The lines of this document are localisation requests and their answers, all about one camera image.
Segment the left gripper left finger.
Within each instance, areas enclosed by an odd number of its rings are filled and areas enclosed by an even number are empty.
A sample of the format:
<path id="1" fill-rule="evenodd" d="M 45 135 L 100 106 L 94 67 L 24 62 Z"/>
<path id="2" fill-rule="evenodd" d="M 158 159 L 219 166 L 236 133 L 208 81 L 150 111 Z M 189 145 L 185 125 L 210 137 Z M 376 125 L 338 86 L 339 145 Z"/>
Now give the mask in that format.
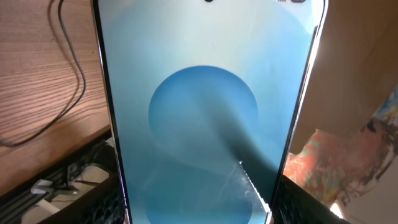
<path id="1" fill-rule="evenodd" d="M 39 224 L 123 224 L 123 191 L 116 174 Z"/>

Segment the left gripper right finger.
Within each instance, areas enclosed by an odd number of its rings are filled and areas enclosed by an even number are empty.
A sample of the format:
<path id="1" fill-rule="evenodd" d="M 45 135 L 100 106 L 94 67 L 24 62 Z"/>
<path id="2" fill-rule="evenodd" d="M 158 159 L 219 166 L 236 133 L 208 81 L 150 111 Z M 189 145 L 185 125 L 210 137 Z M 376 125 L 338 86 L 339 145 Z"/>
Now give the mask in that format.
<path id="1" fill-rule="evenodd" d="M 348 221 L 338 217 L 329 208 L 312 197 L 286 176 L 282 176 L 271 201 L 267 201 L 268 187 L 265 176 L 268 168 L 262 164 L 240 161 L 254 190 L 269 207 L 266 223 L 275 224 L 348 224 Z"/>

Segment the smartphone with teal screen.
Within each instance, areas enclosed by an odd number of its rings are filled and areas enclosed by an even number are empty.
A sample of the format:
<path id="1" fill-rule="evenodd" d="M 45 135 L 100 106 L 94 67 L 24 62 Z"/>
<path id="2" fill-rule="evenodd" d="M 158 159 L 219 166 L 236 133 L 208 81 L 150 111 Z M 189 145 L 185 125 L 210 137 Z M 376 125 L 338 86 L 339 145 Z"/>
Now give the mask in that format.
<path id="1" fill-rule="evenodd" d="M 269 223 L 327 0 L 94 0 L 129 223 Z"/>

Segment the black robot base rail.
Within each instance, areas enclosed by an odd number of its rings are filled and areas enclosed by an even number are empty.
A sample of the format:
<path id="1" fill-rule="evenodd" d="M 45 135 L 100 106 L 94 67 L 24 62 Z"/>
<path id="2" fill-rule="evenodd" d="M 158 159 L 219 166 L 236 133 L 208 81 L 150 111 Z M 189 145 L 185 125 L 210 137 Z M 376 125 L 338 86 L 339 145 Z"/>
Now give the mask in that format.
<path id="1" fill-rule="evenodd" d="M 75 152 L 2 195 L 1 223 L 21 221 L 22 216 L 42 200 L 78 195 L 80 191 L 73 183 L 91 167 L 116 172 L 114 149 L 106 142 L 110 137 L 110 129 L 90 136 Z"/>

